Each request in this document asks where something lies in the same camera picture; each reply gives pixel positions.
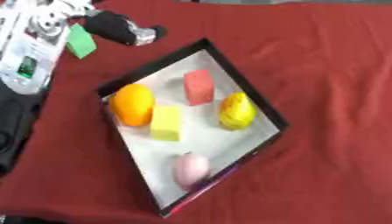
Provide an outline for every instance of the green cube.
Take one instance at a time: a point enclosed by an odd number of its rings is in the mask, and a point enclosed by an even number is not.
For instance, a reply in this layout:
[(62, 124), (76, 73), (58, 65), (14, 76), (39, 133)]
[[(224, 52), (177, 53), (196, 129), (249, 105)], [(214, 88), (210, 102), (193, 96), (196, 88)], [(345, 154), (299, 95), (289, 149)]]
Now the green cube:
[(79, 24), (74, 24), (68, 35), (66, 46), (79, 59), (83, 59), (95, 51), (96, 44), (91, 34)]

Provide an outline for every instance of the toy ball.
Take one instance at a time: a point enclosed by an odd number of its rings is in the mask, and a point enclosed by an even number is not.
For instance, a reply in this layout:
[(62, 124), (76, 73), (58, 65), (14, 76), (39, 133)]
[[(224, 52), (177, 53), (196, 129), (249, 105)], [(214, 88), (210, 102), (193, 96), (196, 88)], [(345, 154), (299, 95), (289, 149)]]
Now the toy ball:
[(154, 107), (154, 95), (142, 84), (129, 84), (110, 97), (110, 107), (129, 126), (149, 124)]
[(175, 182), (184, 190), (205, 179), (210, 171), (210, 162), (206, 157), (194, 153), (175, 158), (173, 177)]
[(230, 94), (220, 104), (220, 122), (230, 130), (243, 130), (256, 116), (256, 108), (244, 93)]

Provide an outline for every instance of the yellow ball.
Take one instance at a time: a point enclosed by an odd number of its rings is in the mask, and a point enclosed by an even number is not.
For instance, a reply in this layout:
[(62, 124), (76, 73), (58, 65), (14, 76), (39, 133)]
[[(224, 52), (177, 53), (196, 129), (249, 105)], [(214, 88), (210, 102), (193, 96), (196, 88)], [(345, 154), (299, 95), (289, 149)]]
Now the yellow ball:
[(220, 122), (230, 130), (243, 130), (255, 120), (256, 108), (244, 93), (230, 94), (220, 104)]

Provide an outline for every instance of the white robot part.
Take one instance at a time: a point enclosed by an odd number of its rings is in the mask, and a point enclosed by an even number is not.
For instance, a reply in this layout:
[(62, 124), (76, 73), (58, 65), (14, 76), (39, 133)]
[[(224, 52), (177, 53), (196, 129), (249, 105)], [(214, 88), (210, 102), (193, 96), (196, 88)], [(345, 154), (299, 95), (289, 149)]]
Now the white robot part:
[(93, 8), (89, 0), (17, 0), (2, 5), (1, 81), (21, 95), (45, 89), (67, 42), (67, 20)]

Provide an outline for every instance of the orange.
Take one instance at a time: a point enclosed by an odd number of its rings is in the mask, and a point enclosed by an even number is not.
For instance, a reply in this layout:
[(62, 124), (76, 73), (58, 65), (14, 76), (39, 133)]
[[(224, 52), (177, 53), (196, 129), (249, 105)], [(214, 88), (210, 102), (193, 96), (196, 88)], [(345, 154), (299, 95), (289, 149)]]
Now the orange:
[(120, 120), (129, 126), (151, 122), (154, 95), (142, 84), (129, 84), (110, 97), (110, 107)]

